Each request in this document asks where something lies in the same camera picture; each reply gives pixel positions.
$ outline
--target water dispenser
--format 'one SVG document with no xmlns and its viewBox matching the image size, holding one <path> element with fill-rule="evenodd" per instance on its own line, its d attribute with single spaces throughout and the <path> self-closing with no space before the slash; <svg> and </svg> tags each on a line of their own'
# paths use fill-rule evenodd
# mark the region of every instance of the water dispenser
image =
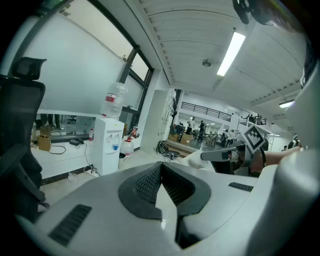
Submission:
<svg viewBox="0 0 320 256">
<path fill-rule="evenodd" d="M 104 116 L 95 119 L 93 165 L 99 175 L 112 174 L 118 170 L 124 126 L 124 123 Z"/>
</svg>

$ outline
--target railing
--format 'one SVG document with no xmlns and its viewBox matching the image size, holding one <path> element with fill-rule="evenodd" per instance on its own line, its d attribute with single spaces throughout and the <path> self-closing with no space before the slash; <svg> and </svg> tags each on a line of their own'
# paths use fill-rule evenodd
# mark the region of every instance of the railing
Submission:
<svg viewBox="0 0 320 256">
<path fill-rule="evenodd" d="M 230 114 L 226 114 L 224 112 L 220 112 L 218 110 L 211 109 L 208 107 L 194 105 L 188 102 L 182 102 L 181 108 L 184 110 L 189 110 L 189 111 L 201 113 L 204 115 L 208 115 L 214 118 L 219 118 L 228 122 L 230 122 L 230 118 L 231 118 Z"/>
<path fill-rule="evenodd" d="M 265 117 L 261 116 L 261 115 L 253 116 L 251 120 L 249 119 L 249 121 L 251 123 L 254 123 L 254 124 L 259 125 L 259 126 L 264 126 L 264 125 L 267 124 L 267 119 Z"/>
</svg>

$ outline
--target cardboard box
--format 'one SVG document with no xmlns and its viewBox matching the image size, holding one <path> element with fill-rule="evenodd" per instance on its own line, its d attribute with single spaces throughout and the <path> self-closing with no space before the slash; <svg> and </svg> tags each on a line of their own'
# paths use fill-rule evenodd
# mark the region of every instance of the cardboard box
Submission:
<svg viewBox="0 0 320 256">
<path fill-rule="evenodd" d="M 39 135 L 38 136 L 38 148 L 44 151 L 50 151 L 51 149 L 51 139 L 47 135 Z"/>
<path fill-rule="evenodd" d="M 169 134 L 168 140 L 170 140 L 172 142 L 179 142 L 179 137 L 180 137 L 180 134 L 175 134 L 173 136 L 171 134 Z"/>
<path fill-rule="evenodd" d="M 194 137 L 192 135 L 189 134 L 183 134 L 182 135 L 182 139 L 181 139 L 181 144 L 183 145 L 188 145 L 190 141 L 192 141 L 194 139 Z"/>
</svg>

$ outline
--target ceiling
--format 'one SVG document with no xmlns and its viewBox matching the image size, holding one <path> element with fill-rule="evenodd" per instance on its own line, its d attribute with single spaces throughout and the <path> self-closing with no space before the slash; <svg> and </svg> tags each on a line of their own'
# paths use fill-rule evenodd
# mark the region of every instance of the ceiling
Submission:
<svg viewBox="0 0 320 256">
<path fill-rule="evenodd" d="M 254 19 L 245 25 L 232 0 L 125 1 L 148 34 L 174 88 L 235 107 L 249 106 L 258 113 L 263 110 L 269 117 L 283 115 L 279 102 L 286 101 L 288 94 L 298 94 L 306 55 L 301 34 Z M 221 77 L 217 71 L 234 29 L 246 38 Z M 212 60 L 210 67 L 202 65 L 205 59 Z"/>
</svg>

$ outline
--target power strip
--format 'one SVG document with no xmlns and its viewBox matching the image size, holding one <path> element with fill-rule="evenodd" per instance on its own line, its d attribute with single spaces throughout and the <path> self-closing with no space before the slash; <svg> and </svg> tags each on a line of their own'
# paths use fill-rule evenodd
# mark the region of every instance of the power strip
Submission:
<svg viewBox="0 0 320 256">
<path fill-rule="evenodd" d="M 99 175 L 96 171 L 94 171 L 94 170 L 93 170 L 92 172 L 91 172 L 91 170 L 86 170 L 86 172 L 87 172 L 88 174 L 96 177 L 96 178 L 100 176 L 100 175 Z"/>
</svg>

